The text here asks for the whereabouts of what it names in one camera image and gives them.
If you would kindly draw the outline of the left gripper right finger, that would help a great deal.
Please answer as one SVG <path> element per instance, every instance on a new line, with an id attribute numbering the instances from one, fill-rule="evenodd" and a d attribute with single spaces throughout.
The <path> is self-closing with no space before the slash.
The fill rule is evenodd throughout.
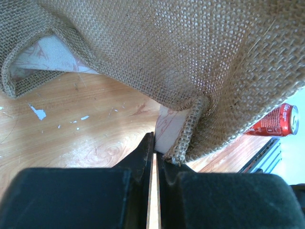
<path id="1" fill-rule="evenodd" d="M 197 173 L 157 154 L 163 229 L 302 229 L 292 188 L 263 173 Z"/>

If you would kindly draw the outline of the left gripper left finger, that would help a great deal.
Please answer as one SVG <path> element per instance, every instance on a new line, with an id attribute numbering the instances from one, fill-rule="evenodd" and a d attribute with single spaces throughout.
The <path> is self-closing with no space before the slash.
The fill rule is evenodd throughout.
<path id="1" fill-rule="evenodd" d="M 144 229 L 154 134 L 111 168 L 26 168 L 0 203 L 3 229 Z"/>

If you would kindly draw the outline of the burlap canvas tote bag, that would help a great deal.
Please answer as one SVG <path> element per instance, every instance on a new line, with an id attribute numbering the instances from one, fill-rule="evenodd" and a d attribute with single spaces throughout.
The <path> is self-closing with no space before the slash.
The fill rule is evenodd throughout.
<path id="1" fill-rule="evenodd" d="M 56 34 L 87 66 L 188 115 L 164 158 L 197 160 L 305 86 L 302 0 L 3 0 L 0 87 L 18 98 L 61 75 L 10 73 Z"/>

